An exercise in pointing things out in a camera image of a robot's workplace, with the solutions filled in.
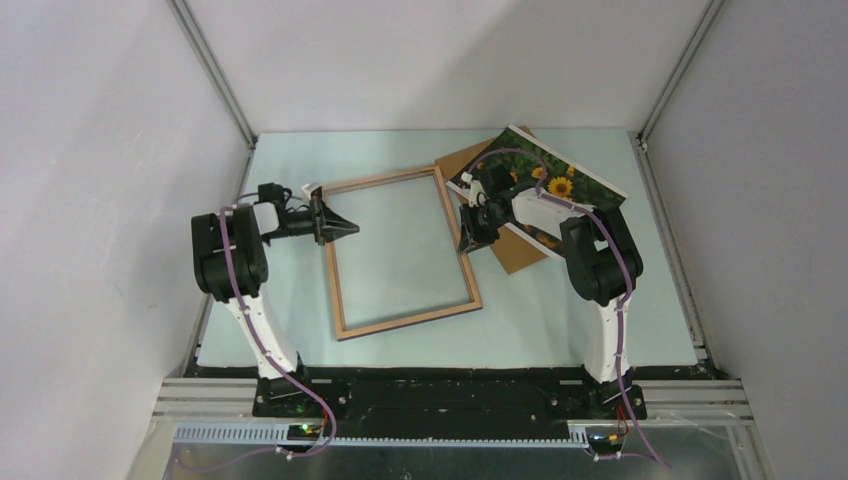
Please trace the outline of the sunflower photo print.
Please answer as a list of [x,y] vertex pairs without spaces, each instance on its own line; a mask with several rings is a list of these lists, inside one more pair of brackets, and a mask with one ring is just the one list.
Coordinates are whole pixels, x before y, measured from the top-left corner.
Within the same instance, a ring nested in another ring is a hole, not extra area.
[[505,167],[517,182],[517,195],[512,199],[514,219],[504,226],[522,234],[548,255],[565,255],[559,224],[581,215],[579,211],[552,202],[551,198],[589,210],[619,207],[628,198],[624,190],[515,125],[506,127],[463,170],[450,177],[448,186],[460,194],[465,205],[469,190],[461,182],[461,174],[469,172],[478,177],[480,170],[496,165]]

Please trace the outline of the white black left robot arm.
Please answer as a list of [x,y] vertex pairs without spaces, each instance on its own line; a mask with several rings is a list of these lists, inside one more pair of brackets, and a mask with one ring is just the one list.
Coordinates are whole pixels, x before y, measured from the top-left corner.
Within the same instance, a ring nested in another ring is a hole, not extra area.
[[301,205],[291,207],[292,189],[264,183],[257,187],[255,202],[234,203],[190,220],[196,283],[233,316],[255,356],[258,375],[267,380],[297,372],[301,358],[265,298],[265,249],[273,240],[302,236],[326,246],[360,231],[330,209],[322,186],[307,184],[301,192]]

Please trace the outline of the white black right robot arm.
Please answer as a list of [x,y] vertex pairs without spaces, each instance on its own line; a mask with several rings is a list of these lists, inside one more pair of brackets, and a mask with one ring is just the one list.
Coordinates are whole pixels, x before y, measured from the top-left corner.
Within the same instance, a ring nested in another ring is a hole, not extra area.
[[593,308],[592,343],[583,364],[595,382],[583,388],[581,402],[593,417],[610,416],[622,403],[612,381],[622,380],[630,368],[627,314],[644,269],[620,208],[557,197],[530,182],[515,182],[501,167],[462,172],[459,184],[469,189],[460,207],[460,253],[493,245],[499,230],[515,222],[561,241],[572,288]]

